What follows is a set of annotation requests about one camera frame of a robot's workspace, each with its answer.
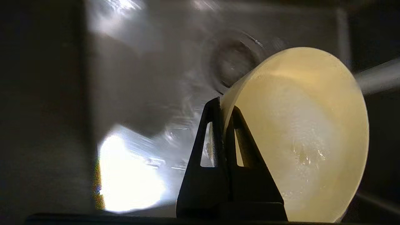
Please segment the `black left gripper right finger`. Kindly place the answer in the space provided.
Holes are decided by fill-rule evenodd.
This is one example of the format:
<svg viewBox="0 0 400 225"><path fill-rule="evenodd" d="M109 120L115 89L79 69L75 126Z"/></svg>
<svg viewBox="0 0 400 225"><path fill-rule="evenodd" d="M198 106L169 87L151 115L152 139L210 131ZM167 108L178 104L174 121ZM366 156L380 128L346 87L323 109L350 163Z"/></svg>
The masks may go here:
<svg viewBox="0 0 400 225"><path fill-rule="evenodd" d="M287 221L284 200L238 107L225 134L229 175L227 213L235 219Z"/></svg>

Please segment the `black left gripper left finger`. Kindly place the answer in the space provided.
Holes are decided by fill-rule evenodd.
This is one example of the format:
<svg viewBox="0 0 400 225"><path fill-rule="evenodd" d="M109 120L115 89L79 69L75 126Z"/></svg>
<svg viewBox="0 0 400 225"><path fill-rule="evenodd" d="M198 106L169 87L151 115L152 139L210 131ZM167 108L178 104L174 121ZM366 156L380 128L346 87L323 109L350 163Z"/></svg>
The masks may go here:
<svg viewBox="0 0 400 225"><path fill-rule="evenodd" d="M212 123L215 167L202 167L206 127ZM177 218L216 219L229 199L226 154L219 98L208 101L202 112L191 156L176 201Z"/></svg>

